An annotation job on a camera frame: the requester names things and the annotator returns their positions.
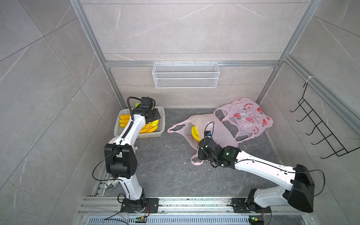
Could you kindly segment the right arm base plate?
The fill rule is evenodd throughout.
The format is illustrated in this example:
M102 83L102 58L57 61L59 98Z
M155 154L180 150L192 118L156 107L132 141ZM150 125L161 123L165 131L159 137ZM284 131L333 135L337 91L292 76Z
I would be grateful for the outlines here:
M234 213L270 213L271 208L262 208L257 205L254 201L248 200L247 198L232 198L230 206L233 208Z

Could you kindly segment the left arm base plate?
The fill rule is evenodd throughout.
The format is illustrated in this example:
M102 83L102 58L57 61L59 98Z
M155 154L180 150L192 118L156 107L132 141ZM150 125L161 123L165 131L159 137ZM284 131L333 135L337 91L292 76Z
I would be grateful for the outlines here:
M124 198L121 201L120 212L126 213L157 213L159 207L158 198L143 198L140 200L129 200Z

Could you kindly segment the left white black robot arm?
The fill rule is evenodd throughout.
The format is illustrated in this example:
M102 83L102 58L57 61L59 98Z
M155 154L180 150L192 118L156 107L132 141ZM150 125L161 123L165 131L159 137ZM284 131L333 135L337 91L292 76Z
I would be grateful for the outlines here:
M141 129L149 122L161 118L156 101L150 97L128 97L127 105L130 112L130 120L125 130L114 141L110 141L104 147L103 161L106 172L112 176L104 179L105 182L119 181L125 195L121 203L123 209L131 212L142 213L149 216L151 209L146 202L143 188L136 177L137 157L135 154L135 142Z

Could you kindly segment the pink plastic bag front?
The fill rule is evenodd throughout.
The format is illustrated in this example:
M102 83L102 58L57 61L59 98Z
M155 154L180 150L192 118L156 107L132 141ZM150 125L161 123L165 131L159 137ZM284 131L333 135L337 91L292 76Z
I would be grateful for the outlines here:
M241 152L238 143L228 128L214 114L190 116L168 129L168 133L182 135L196 150L191 158L194 165L204 161L210 162L213 168L235 168L237 155Z

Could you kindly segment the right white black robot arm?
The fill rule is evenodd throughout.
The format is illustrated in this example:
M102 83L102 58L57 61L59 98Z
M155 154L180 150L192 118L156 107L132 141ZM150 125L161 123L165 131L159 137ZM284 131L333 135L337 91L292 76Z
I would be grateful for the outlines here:
M213 168L249 172L276 184L276 187L268 189L250 190L245 200L246 209L250 212L278 205L289 205L305 213L314 211L314 198L317 196L315 183L311 171L303 165L279 165L254 157L236 147L221 147L213 139L212 131L207 128L198 144L198 158L209 161Z

